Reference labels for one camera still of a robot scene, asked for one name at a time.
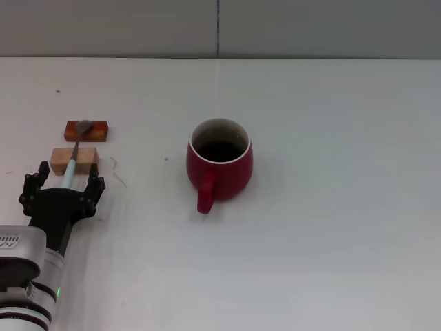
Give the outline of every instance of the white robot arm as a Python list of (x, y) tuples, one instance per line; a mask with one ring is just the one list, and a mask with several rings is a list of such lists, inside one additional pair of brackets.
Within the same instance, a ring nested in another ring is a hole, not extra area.
[(104, 179), (92, 165), (84, 192), (40, 190), (49, 174), (27, 174), (20, 203), (29, 226), (0, 226), (0, 330), (48, 331), (64, 269), (72, 227), (95, 214)]

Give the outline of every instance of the spoon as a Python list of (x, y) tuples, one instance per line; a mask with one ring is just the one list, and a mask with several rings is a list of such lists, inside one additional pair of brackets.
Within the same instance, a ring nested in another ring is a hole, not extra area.
[(64, 173), (63, 181), (61, 182), (61, 188), (70, 188), (72, 184), (72, 180), (74, 178), (75, 173), (75, 166), (76, 166), (76, 158), (78, 157), (78, 146), (81, 141), (81, 136), (86, 133), (88, 130), (90, 130), (93, 126), (93, 123), (91, 121), (79, 121), (75, 125), (75, 131), (76, 131), (76, 143), (74, 147), (74, 151), (72, 152), (72, 156), (70, 157), (68, 167), (66, 168), (66, 171)]

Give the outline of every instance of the light wood block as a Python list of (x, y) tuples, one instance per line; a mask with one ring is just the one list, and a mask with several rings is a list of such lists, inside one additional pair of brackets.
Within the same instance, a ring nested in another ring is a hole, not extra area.
[[(57, 176), (63, 176), (74, 148), (54, 148), (50, 158), (50, 167)], [(89, 174), (90, 165), (99, 166), (99, 155), (95, 147), (79, 148), (76, 158), (75, 174)]]

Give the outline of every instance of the white handle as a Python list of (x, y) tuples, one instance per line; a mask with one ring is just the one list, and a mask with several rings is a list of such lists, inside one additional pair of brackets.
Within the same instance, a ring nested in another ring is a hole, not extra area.
[(66, 172), (64, 173), (63, 181), (61, 182), (60, 188), (70, 188), (72, 185), (72, 180), (75, 173), (75, 160), (70, 160)]

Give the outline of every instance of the wall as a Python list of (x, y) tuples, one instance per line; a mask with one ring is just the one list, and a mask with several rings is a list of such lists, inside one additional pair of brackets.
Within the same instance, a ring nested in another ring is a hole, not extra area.
[(436, 0), (219, 5), (218, 16), (217, 0), (3, 0), (0, 56), (441, 59)]

